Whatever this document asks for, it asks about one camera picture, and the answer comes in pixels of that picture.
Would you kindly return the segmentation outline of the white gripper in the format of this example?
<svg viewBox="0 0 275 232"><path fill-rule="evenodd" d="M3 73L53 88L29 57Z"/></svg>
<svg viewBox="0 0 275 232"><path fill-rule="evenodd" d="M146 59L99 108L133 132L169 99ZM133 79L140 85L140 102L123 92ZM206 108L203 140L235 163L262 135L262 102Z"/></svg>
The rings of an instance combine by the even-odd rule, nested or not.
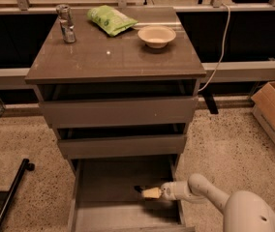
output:
<svg viewBox="0 0 275 232"><path fill-rule="evenodd" d="M159 199L162 195L166 200L188 200L191 192L186 181L167 182L161 188L148 188L141 192L143 198Z"/></svg>

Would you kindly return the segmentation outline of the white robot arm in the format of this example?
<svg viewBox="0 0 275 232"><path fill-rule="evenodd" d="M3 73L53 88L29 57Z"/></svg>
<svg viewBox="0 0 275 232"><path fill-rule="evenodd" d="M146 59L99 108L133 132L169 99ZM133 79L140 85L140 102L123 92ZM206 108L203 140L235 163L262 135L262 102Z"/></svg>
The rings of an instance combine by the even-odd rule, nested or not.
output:
<svg viewBox="0 0 275 232"><path fill-rule="evenodd" d="M223 232L275 232L275 212L258 195L246 190L227 194L195 173L187 181L163 183L141 191L143 198L198 202L206 198L223 215Z"/></svg>

